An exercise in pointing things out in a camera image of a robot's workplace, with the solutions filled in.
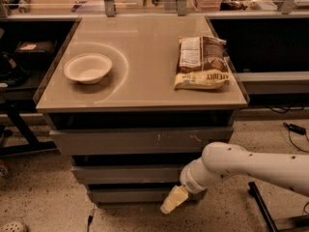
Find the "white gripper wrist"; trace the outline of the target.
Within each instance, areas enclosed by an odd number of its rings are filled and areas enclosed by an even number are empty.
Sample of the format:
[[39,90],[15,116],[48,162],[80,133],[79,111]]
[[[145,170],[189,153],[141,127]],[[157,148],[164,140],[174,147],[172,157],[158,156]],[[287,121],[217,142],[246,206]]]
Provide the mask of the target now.
[[174,186],[163,201],[160,211],[167,215],[180,206],[187,198],[188,192],[197,194],[207,188],[209,171],[201,158],[187,164],[180,175],[183,186]]

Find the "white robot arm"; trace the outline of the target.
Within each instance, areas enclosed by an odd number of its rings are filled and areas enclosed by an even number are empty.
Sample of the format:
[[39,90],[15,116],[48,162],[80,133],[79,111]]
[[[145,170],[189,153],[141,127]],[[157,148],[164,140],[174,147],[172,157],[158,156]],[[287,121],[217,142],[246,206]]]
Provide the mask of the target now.
[[174,186],[160,210],[170,214],[189,194],[206,190],[211,184],[235,175],[255,179],[309,195],[309,156],[295,154],[254,153],[243,147],[223,142],[208,144],[200,158],[187,164],[180,175],[180,185]]

